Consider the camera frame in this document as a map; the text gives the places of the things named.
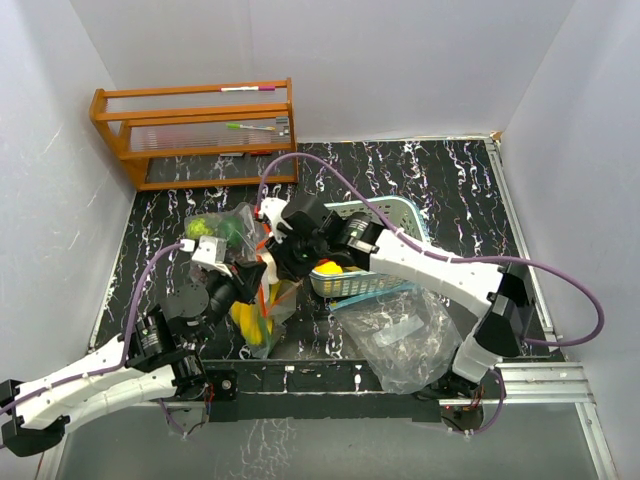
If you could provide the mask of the clear zip bag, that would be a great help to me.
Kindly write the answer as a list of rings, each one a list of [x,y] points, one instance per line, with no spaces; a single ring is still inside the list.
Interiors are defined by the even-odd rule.
[[[462,342],[440,298],[413,284],[334,302],[330,312],[386,393],[412,394],[441,378]]]
[[[236,302],[230,310],[233,323],[257,359],[266,359],[284,334],[284,323],[296,313],[300,286],[299,282],[277,279],[276,265],[265,244],[261,242],[257,250],[257,259],[265,261],[267,267],[254,301]]]
[[[255,219],[254,209],[254,205],[242,202],[229,211],[188,216],[184,221],[185,237],[220,238],[226,241],[227,261],[255,260],[258,245],[267,239],[268,233],[265,225]]]

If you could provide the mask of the green custard apple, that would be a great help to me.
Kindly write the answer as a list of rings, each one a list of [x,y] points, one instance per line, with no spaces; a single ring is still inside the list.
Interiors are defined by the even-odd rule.
[[[206,217],[197,217],[187,221],[185,236],[189,240],[198,240],[202,236],[212,236],[214,229],[207,223]]]

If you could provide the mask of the clear zip top bag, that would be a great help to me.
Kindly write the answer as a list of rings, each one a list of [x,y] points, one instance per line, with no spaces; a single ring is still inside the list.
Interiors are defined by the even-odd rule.
[[[267,239],[268,233],[265,225],[255,219],[254,209],[254,205],[242,202],[229,211],[188,216],[184,221],[185,237],[220,238],[226,241],[227,261],[255,260],[258,245]]]

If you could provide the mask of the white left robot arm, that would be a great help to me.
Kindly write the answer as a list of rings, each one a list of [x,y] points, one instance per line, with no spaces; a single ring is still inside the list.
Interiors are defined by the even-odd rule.
[[[128,406],[200,396],[209,379],[199,343],[234,303],[253,301],[266,268],[262,261],[221,265],[206,272],[204,283],[183,285],[136,318],[131,333],[42,379],[3,382],[1,410],[9,419],[1,427],[2,445],[28,457]]]

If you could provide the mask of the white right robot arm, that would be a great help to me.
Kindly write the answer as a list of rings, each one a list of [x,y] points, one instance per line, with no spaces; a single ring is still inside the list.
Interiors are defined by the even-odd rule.
[[[370,201],[361,211],[342,216],[314,196],[291,201],[266,198],[256,217],[271,230],[266,249],[268,272],[299,280],[317,262],[387,274],[442,295],[477,321],[446,371],[447,388],[466,397],[488,371],[521,353],[535,309],[528,267],[518,260],[502,266],[475,262],[419,241],[394,226]]]

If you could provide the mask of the yellow bananas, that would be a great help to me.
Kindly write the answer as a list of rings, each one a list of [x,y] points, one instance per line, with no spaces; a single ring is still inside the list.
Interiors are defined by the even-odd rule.
[[[231,319],[250,347],[271,348],[274,341],[274,321],[267,313],[263,297],[258,297],[251,304],[235,302],[232,305]]]

